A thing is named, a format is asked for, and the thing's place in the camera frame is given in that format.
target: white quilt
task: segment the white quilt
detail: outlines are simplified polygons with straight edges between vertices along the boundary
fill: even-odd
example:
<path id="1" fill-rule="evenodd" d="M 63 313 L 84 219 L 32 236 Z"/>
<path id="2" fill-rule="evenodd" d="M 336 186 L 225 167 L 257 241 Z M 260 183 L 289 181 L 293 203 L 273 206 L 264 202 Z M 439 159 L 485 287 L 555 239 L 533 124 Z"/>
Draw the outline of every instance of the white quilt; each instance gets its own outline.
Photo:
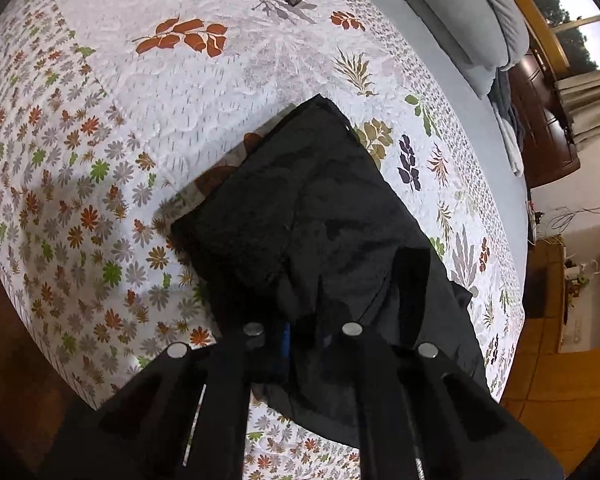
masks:
<path id="1" fill-rule="evenodd" d="M 0 17 L 0 277 L 92 406 L 214 341 L 170 224 L 245 134 L 320 93 L 355 125 L 470 313 L 499 399 L 523 323 L 493 197 L 437 83 L 368 0 L 12 0 Z M 355 450 L 254 401 L 244 475 L 356 478 Z"/>

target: tree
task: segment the tree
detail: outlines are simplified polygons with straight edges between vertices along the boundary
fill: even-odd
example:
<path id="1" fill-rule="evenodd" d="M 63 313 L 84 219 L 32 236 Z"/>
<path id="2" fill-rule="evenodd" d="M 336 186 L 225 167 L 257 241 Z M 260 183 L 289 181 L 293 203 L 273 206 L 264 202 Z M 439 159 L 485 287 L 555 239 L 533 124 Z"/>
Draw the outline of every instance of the tree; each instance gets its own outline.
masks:
<path id="1" fill-rule="evenodd" d="M 560 4 L 560 0 L 533 0 L 540 13 L 544 16 L 550 28 L 557 27 L 563 23 L 569 23 L 571 17 Z M 569 60 L 571 75 L 592 72 L 598 68 L 598 64 L 590 57 L 585 45 L 587 41 L 577 28 L 568 28 L 556 34 L 564 53 Z"/>

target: window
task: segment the window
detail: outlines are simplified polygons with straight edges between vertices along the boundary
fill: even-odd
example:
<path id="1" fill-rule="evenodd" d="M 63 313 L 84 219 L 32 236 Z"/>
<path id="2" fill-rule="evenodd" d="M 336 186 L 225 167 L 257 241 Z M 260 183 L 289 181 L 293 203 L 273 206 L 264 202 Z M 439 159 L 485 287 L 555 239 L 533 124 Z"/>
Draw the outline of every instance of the window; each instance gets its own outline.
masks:
<path id="1" fill-rule="evenodd" d="M 600 9 L 593 0 L 533 0 L 560 43 L 570 75 L 600 69 Z"/>

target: floral bedspread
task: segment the floral bedspread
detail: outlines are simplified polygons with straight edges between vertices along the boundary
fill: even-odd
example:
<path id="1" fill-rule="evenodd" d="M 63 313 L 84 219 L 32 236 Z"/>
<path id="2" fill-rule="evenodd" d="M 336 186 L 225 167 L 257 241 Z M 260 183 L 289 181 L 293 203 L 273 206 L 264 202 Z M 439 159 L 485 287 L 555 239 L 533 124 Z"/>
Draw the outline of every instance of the floral bedspread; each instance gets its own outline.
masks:
<path id="1" fill-rule="evenodd" d="M 92 406 L 171 342 L 214 341 L 170 224 L 254 133 L 317 93 L 473 293 L 500 397 L 523 322 L 506 236 L 442 91 L 368 0 L 12 0 L 0 17 L 0 277 Z M 250 480 L 359 476 L 356 450 L 255 400 L 247 442 Z"/>

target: gray bed sheet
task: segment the gray bed sheet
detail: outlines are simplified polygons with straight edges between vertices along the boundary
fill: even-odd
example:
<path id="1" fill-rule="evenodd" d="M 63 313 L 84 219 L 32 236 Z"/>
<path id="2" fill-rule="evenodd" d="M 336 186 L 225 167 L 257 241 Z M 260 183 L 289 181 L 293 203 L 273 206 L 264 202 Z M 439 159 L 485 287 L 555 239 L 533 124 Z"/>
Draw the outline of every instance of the gray bed sheet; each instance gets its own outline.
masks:
<path id="1" fill-rule="evenodd" d="M 514 265 L 525 283 L 526 185 L 510 169 L 502 135 L 490 102 L 478 99 L 469 83 L 440 48 L 422 20 L 404 0 L 371 0 L 413 47 L 443 89 L 460 119 L 491 192 L 509 241 Z"/>

